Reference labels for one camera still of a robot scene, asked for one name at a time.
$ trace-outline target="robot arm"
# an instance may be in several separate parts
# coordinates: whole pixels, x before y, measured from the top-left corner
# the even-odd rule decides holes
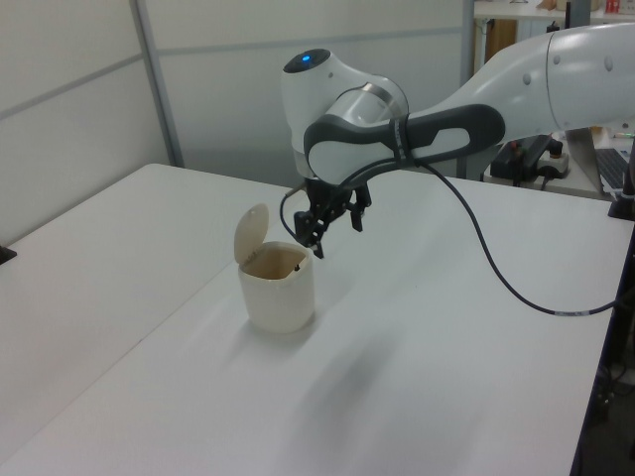
[[[296,239],[320,256],[321,235],[346,209],[361,231],[370,205],[366,182],[384,172],[556,130],[616,120],[630,128],[634,43],[632,24],[533,38],[500,52],[447,100],[412,114],[389,79],[355,70],[325,50],[298,55],[282,78],[292,145],[311,201],[311,209],[296,216]]]

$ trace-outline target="open lid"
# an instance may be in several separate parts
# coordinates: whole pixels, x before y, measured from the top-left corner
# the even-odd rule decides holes
[[[244,265],[265,241],[269,228],[269,209],[264,203],[252,206],[242,215],[234,234],[234,258]]]

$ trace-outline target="keyboard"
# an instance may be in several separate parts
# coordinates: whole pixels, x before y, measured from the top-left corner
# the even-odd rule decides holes
[[[615,149],[595,149],[597,169],[611,188],[621,188],[624,185],[624,174],[628,164]]]

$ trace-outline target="white container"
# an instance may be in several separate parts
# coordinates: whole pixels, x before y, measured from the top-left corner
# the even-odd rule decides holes
[[[263,243],[269,210],[260,203],[240,219],[234,257],[249,320],[270,332],[301,329],[316,307],[313,260],[309,250],[289,243]]]

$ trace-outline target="white wall panel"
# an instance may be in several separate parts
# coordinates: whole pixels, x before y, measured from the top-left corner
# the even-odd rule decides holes
[[[417,35],[356,42],[161,57],[186,167],[292,185],[298,182],[283,107],[282,67],[307,48],[327,48],[353,67],[386,75],[411,111],[459,88],[461,35]]]
[[[462,28],[462,0],[145,0],[157,48]]]
[[[0,243],[168,162],[142,61],[0,121]]]
[[[0,0],[0,111],[140,52],[128,0]]]

